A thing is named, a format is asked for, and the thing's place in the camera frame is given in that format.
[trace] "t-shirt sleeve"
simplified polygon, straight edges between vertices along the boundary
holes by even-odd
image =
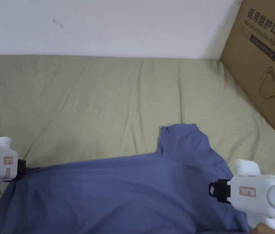
[[[212,169],[216,167],[232,176],[224,159],[211,148],[208,137],[196,124],[161,127],[157,154],[183,164]]]

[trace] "cardboard box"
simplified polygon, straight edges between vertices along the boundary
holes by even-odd
[[[221,60],[275,129],[275,0],[243,0]]]

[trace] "label sticker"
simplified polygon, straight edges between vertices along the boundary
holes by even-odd
[[[13,164],[13,157],[4,157],[4,165]]]
[[[239,194],[242,196],[255,197],[255,188],[253,187],[240,187]]]
[[[11,175],[11,169],[10,169],[10,168],[7,168],[7,169],[6,169],[6,174],[5,174],[4,179],[8,179],[10,175]]]

